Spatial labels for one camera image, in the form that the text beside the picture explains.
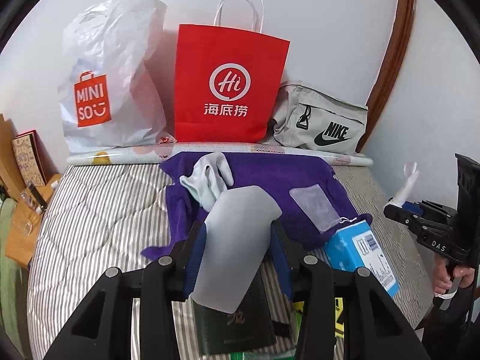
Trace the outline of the person's right hand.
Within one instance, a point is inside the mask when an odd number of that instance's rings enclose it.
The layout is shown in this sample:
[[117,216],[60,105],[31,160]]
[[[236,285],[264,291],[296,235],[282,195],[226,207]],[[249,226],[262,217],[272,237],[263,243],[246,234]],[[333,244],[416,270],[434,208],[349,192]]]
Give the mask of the person's right hand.
[[448,260],[438,254],[433,256],[432,286],[435,294],[445,294],[452,288],[453,280],[460,278],[459,287],[464,289],[473,283],[475,270],[467,266],[456,266],[452,273],[448,272]]

